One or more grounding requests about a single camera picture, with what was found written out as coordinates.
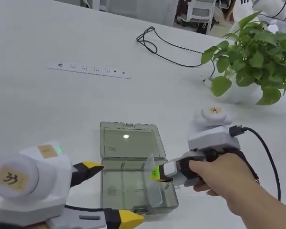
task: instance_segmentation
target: white table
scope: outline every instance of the white table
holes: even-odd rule
[[[168,41],[204,51],[218,38],[93,11],[51,0],[0,0],[0,154],[57,139],[73,163],[100,162],[101,121],[156,124],[167,159],[187,150],[187,126],[195,109],[214,103],[201,76],[151,55],[135,38],[149,26]],[[200,55],[155,41],[159,52],[184,64]],[[131,79],[47,69],[52,61],[117,67]],[[236,124],[250,126],[268,143],[286,203],[286,101],[270,107],[226,105]],[[239,137],[243,151],[276,195],[272,168],[253,135]],[[68,204],[99,207],[100,175],[74,187]],[[244,228],[220,198],[191,188],[177,190],[179,208],[148,217],[139,228]]]

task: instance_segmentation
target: human hand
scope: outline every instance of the human hand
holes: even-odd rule
[[[204,180],[198,182],[194,190],[207,191],[210,196],[222,196],[236,215],[235,198],[248,195],[254,186],[259,186],[249,167],[235,154],[221,155],[213,162],[190,161],[189,168]]]

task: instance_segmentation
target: cable plug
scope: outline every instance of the cable plug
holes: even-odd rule
[[[229,134],[232,137],[242,135],[243,133],[244,133],[244,129],[241,125],[234,125],[234,126],[229,128]]]

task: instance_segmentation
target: clear plastic case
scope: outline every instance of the clear plastic case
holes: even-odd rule
[[[153,163],[167,162],[155,125],[102,122],[101,155],[102,208],[154,215],[178,207],[171,183],[147,180]]]

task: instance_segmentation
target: power outlet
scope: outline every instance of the power outlet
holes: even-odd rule
[[[54,62],[49,65],[49,69],[76,72],[76,73],[86,73],[94,75],[103,75],[117,78],[130,79],[130,76],[125,72],[113,68],[101,68],[90,66],[86,64],[80,64],[75,62]]]

